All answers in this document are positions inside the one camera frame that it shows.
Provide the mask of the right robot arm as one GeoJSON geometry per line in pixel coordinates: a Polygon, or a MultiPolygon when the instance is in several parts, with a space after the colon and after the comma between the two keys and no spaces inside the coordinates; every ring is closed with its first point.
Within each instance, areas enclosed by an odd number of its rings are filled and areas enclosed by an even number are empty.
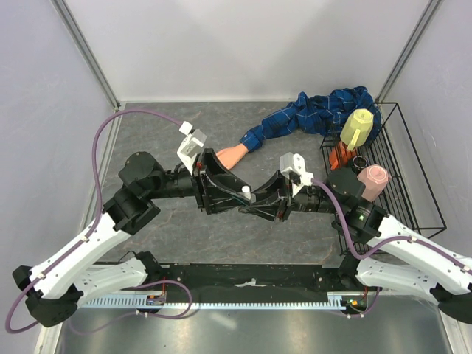
{"type": "Polygon", "coordinates": [[[341,168],[321,182],[312,173],[288,168],[271,183],[252,191],[237,189],[245,201],[241,212],[277,217],[284,208],[321,212],[327,202],[344,234],[349,254],[338,271],[339,285],[388,288],[423,298],[459,322],[471,323],[471,258],[451,251],[401,223],[363,197],[366,186],[341,168]]]}

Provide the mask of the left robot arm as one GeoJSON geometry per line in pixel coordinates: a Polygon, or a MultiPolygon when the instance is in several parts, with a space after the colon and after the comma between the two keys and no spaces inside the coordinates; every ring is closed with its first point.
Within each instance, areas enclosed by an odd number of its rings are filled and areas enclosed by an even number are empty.
{"type": "Polygon", "coordinates": [[[88,271],[160,213],[153,200],[192,196],[208,214],[255,201],[251,187],[227,170],[214,150],[181,147],[177,155],[181,170],[164,170],[147,152],[131,155],[119,172],[122,187],[80,234],[41,264],[22,265],[13,272],[20,297],[36,323],[53,327],[91,300],[124,288],[159,287],[161,268],[148,251],[116,266],[88,271]]]}

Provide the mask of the white nail polish cap brush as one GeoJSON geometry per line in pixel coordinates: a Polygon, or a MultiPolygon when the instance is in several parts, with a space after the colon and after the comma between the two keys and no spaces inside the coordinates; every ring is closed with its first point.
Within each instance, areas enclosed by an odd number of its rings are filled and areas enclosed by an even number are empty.
{"type": "Polygon", "coordinates": [[[242,189],[241,189],[241,192],[247,199],[251,198],[251,188],[250,188],[250,186],[247,186],[247,185],[243,186],[242,189]]]}

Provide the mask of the clear nail polish bottle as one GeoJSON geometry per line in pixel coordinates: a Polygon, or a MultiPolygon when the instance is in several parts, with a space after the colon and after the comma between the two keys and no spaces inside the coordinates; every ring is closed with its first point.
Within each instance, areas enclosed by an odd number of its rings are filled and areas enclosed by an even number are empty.
{"type": "Polygon", "coordinates": [[[256,197],[253,195],[251,197],[251,200],[247,203],[247,205],[245,206],[241,206],[239,208],[239,212],[240,213],[244,213],[244,214],[254,214],[255,213],[255,209],[254,209],[254,203],[257,201],[256,197]]]}

